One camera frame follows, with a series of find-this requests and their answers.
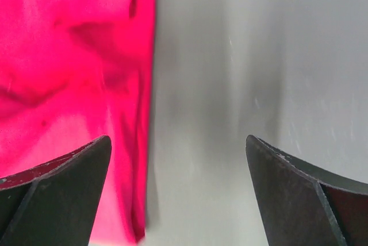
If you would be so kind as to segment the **pink red t shirt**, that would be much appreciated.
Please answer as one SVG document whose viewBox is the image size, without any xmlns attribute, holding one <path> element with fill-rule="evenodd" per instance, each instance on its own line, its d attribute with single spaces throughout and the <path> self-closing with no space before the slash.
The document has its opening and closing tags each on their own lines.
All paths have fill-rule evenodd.
<svg viewBox="0 0 368 246">
<path fill-rule="evenodd" d="M 1 175 L 112 141 L 91 238 L 145 236 L 155 0 L 1 0 Z"/>
</svg>

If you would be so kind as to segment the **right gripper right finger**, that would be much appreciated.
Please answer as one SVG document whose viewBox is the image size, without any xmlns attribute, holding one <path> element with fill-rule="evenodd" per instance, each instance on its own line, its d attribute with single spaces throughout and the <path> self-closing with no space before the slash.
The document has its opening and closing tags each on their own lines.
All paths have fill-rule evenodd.
<svg viewBox="0 0 368 246">
<path fill-rule="evenodd" d="M 269 245 L 367 245 L 367 184 L 253 135 L 246 156 Z"/>
</svg>

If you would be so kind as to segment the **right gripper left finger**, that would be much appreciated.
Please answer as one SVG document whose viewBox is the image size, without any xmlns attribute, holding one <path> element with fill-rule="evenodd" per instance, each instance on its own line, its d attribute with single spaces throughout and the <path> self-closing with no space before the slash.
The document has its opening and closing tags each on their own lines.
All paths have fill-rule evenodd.
<svg viewBox="0 0 368 246">
<path fill-rule="evenodd" d="M 111 152 L 101 136 L 1 178 L 1 245 L 88 245 Z"/>
</svg>

